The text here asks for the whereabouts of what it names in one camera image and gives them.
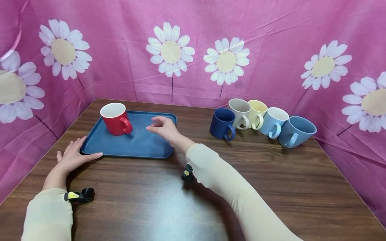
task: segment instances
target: beige sleeve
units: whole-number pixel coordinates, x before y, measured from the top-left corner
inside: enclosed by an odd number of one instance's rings
[[[72,206],[64,200],[66,191],[50,188],[38,193],[27,207],[22,241],[70,241]]]
[[[223,197],[235,212],[247,241],[300,241],[256,190],[226,161],[203,144],[186,153],[197,181]]]

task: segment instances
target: hand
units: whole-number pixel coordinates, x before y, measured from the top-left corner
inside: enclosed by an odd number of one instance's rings
[[[56,159],[58,160],[58,163],[55,166],[55,169],[68,174],[80,165],[101,157],[103,155],[101,152],[91,155],[81,155],[79,153],[86,138],[87,137],[82,137],[82,139],[78,138],[75,142],[70,142],[63,155],[61,152],[57,152]]]
[[[151,126],[146,127],[150,132],[157,133],[163,137],[172,147],[176,147],[175,144],[178,139],[181,138],[181,134],[178,132],[174,122],[164,116],[156,116],[151,119],[154,121]]]

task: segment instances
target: wooden table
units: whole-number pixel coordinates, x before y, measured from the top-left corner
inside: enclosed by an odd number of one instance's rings
[[[100,108],[111,102],[94,101],[0,206],[1,240],[20,239],[27,204],[55,166],[56,151],[87,135]],[[227,144],[209,133],[213,109],[122,103],[129,110],[174,113],[182,134],[218,152],[305,241],[386,240],[384,228],[314,139],[288,150],[245,130]],[[184,185],[184,164],[175,152],[168,160],[104,157],[75,170],[70,189],[93,187],[96,195],[74,207],[74,240],[244,240],[222,198],[200,184]]]

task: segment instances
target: white daisy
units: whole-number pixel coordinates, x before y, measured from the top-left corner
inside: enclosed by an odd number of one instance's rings
[[[308,89],[312,85],[314,90],[318,90],[322,85],[326,89],[331,80],[339,82],[341,76],[346,76],[349,70],[343,65],[352,60],[351,55],[342,55],[347,47],[347,44],[338,46],[337,40],[332,41],[328,47],[323,45],[319,55],[313,55],[311,61],[304,65],[307,71],[301,75],[305,79],[302,86]]]
[[[359,129],[369,132],[380,132],[386,129],[386,72],[377,81],[364,77],[361,82],[350,85],[353,94],[343,96],[343,101],[352,104],[342,109],[348,115],[347,122],[356,124]]]
[[[215,42],[216,49],[209,48],[208,55],[204,55],[204,61],[209,65],[205,71],[214,72],[210,79],[217,81],[218,85],[235,83],[239,76],[244,75],[240,66],[249,64],[249,49],[243,49],[244,41],[233,37],[229,43],[227,38]]]
[[[16,117],[28,120],[33,117],[31,109],[40,110],[44,104],[37,98],[45,95],[44,90],[35,86],[41,76],[36,65],[27,62],[20,66],[20,55],[9,51],[0,66],[0,122],[11,123]]]
[[[90,66],[88,61],[93,58],[81,50],[90,48],[86,41],[82,40],[82,33],[79,30],[72,30],[64,21],[56,19],[48,20],[51,29],[40,25],[39,37],[46,46],[41,48],[45,56],[44,64],[52,65],[52,74],[58,76],[62,71],[65,80],[69,77],[76,78],[76,72],[84,73]]]
[[[188,35],[179,37],[179,26],[171,27],[169,22],[165,22],[163,30],[156,26],[154,33],[157,38],[149,38],[149,44],[146,50],[153,54],[150,61],[153,64],[160,64],[158,71],[167,77],[172,77],[173,73],[176,76],[181,76],[181,71],[186,72],[188,67],[185,62],[193,62],[195,50],[192,47],[187,47],[190,41]]]

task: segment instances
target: pink backdrop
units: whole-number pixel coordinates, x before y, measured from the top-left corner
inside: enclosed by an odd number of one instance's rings
[[[381,0],[0,2],[0,201],[97,98],[243,98],[313,121],[386,225]]]

